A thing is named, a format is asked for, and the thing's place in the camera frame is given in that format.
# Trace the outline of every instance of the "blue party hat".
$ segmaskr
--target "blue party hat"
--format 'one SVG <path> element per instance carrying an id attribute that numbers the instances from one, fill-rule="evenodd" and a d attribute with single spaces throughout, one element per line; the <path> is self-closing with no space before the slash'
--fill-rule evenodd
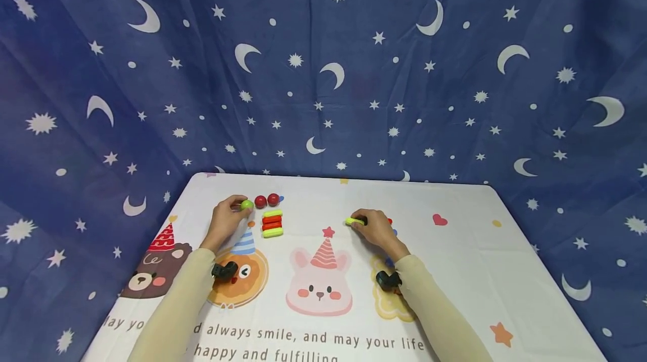
<path id="1" fill-rule="evenodd" d="M 254 244 L 254 235 L 252 235 L 252 230 L 247 227 L 243 237 L 241 237 L 231 249 L 231 254 L 253 254 L 255 252 L 256 246 Z"/>

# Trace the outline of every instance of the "red party hat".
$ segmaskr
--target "red party hat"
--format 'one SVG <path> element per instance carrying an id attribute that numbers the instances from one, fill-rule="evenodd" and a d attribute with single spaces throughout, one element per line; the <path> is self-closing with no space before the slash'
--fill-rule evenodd
<path id="1" fill-rule="evenodd" d="M 150 244 L 148 251 L 169 251 L 175 248 L 173 223 L 169 223 Z"/>
<path id="2" fill-rule="evenodd" d="M 325 269 L 335 269 L 337 268 L 337 260 L 335 259 L 335 253 L 332 251 L 332 245 L 330 244 L 330 239 L 332 235 L 335 234 L 335 230 L 332 230 L 330 226 L 328 229 L 323 229 L 323 236 L 325 239 L 319 250 L 312 257 L 310 263 L 315 267 L 325 268 Z"/>

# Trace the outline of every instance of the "star-patterned fabric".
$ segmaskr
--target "star-patterned fabric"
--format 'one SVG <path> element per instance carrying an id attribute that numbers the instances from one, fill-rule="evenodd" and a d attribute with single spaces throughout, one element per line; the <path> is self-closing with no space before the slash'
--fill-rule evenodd
<path id="1" fill-rule="evenodd" d="M 217 171 L 488 184 L 647 359 L 643 1 L 0 0 L 3 357 L 80 360 Z"/>

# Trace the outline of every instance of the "green ball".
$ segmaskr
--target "green ball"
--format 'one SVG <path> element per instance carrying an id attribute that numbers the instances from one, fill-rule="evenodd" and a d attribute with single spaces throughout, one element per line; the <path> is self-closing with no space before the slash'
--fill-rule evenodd
<path id="1" fill-rule="evenodd" d="M 247 209 L 247 208 L 254 208 L 254 202 L 250 200 L 244 200 L 241 202 L 241 210 Z"/>

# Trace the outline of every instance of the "forearm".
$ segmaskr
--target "forearm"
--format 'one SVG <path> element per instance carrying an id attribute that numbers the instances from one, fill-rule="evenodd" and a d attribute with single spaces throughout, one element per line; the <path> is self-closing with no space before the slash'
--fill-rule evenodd
<path id="1" fill-rule="evenodd" d="M 402 281 L 400 291 L 409 307 L 416 312 L 429 344 L 441 362 L 492 361 L 472 326 L 439 288 L 418 257 L 405 255 L 395 262 L 395 269 Z"/>
<path id="2" fill-rule="evenodd" d="M 177 362 L 186 351 L 193 327 L 213 285 L 212 250 L 193 251 L 168 293 L 146 323 L 129 362 Z"/>

